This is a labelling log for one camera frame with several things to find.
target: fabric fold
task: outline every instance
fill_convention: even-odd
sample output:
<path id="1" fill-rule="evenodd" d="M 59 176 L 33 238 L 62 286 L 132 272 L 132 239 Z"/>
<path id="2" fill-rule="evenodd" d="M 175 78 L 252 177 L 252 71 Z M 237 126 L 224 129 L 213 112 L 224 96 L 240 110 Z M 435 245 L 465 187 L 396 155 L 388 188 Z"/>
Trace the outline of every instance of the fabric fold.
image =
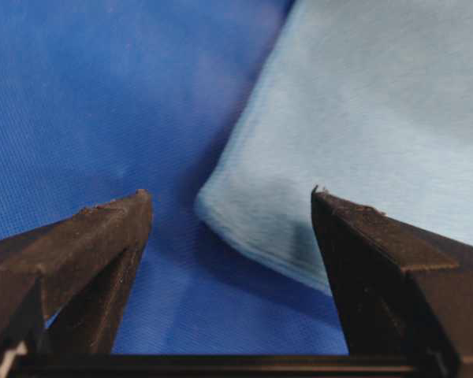
<path id="1" fill-rule="evenodd" d="M 296 2 L 196 212 L 329 293 L 316 184 L 473 245 L 473 2 Z"/>

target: black clamp jaw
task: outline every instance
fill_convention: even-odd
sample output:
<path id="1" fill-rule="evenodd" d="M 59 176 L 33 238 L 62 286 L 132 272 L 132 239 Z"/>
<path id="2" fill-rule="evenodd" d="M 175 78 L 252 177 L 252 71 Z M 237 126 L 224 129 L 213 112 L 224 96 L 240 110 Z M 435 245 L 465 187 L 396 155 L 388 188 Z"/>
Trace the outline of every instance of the black clamp jaw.
<path id="1" fill-rule="evenodd" d="M 325 191 L 311 200 L 349 356 L 109 354 L 151 230 L 138 191 L 0 242 L 0 374 L 473 377 L 473 247 Z M 26 355 L 4 358 L 14 350 Z"/>

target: blue backdrop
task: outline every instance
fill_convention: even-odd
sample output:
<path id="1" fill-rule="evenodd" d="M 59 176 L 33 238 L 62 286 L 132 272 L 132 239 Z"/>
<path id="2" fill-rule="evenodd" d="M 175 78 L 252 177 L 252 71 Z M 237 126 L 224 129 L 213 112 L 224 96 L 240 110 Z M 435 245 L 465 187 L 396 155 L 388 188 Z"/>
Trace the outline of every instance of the blue backdrop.
<path id="1" fill-rule="evenodd" d="M 146 188 L 118 353 L 344 353 L 333 300 L 194 215 L 290 4 L 0 1 L 0 239 Z"/>

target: black metal bar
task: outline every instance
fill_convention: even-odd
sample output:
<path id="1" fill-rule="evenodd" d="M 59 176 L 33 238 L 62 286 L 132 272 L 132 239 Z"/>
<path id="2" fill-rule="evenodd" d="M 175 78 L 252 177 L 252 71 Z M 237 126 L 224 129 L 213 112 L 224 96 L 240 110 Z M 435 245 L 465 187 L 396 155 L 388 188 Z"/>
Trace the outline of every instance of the black metal bar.
<path id="1" fill-rule="evenodd" d="M 353 356 L 52 356 L 18 358 L 10 377 L 321 376 L 417 377 L 400 357 Z"/>

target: blue fabric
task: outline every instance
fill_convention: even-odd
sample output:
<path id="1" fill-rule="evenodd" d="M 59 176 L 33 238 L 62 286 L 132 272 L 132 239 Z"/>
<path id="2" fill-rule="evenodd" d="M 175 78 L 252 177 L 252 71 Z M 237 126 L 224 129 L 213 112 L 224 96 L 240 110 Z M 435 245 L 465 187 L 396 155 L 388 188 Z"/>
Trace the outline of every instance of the blue fabric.
<path id="1" fill-rule="evenodd" d="M 294 5 L 197 209 L 242 254 L 329 293 L 316 184 L 473 244 L 473 1 Z"/>
<path id="2" fill-rule="evenodd" d="M 331 298 L 242 258 L 193 213 L 288 9 L 0 0 L 0 239 L 153 193 L 118 353 L 346 351 Z"/>

